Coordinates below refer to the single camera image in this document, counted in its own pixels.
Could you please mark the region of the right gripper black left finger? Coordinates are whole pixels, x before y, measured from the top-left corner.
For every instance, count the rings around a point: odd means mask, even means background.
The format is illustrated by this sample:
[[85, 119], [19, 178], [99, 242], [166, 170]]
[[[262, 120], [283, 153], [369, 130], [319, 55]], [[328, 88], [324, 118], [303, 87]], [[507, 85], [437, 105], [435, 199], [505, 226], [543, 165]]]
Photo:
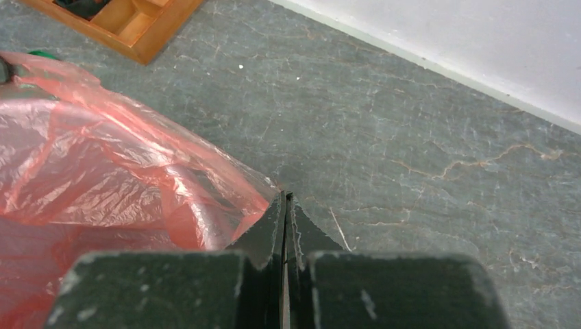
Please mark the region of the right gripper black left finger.
[[46, 328], [281, 328], [287, 199], [224, 250], [93, 252], [65, 275]]

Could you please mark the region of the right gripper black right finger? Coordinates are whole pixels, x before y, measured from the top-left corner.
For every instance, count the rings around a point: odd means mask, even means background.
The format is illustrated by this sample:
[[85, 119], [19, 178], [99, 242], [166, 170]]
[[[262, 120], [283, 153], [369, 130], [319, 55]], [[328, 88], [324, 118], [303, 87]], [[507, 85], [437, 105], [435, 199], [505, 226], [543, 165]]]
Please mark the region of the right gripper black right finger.
[[486, 269], [448, 252], [350, 252], [286, 196], [291, 328], [509, 328]]

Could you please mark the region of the red plastic trash bag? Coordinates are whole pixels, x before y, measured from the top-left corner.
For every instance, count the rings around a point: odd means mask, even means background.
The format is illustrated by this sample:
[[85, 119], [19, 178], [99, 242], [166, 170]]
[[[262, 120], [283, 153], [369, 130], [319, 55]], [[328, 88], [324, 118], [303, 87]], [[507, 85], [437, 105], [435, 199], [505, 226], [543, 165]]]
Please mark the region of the red plastic trash bag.
[[217, 250], [272, 181], [68, 62], [1, 53], [1, 327], [41, 328], [101, 250]]

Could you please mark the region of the orange wooden compartment tray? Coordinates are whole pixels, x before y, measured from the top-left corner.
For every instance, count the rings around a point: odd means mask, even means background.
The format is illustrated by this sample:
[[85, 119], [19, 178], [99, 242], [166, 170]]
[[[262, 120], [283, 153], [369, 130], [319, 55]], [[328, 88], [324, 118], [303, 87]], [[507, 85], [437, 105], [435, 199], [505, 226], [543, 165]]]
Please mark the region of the orange wooden compartment tray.
[[202, 0], [98, 1], [99, 11], [80, 16], [57, 1], [25, 5], [140, 64], [149, 64]]

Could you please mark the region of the green cloth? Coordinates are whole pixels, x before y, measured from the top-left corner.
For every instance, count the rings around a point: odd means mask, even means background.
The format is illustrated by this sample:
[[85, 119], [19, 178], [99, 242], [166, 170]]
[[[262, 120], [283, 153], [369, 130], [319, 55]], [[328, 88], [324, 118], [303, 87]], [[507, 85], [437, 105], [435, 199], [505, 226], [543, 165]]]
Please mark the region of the green cloth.
[[49, 58], [52, 60], [59, 60], [59, 58], [57, 58], [55, 55], [50, 54], [46, 51], [41, 51], [41, 50], [33, 50], [33, 51], [29, 51], [28, 52], [29, 55], [33, 55], [33, 56], [39, 56], [39, 57], [43, 57], [43, 58]]

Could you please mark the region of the black rolled item middle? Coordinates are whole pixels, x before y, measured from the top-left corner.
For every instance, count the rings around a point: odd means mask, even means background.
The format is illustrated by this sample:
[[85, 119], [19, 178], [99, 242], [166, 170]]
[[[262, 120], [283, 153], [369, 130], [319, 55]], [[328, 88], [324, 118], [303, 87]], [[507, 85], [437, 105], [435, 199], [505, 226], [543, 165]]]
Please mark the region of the black rolled item middle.
[[54, 0], [53, 3], [86, 20], [96, 16], [110, 0]]

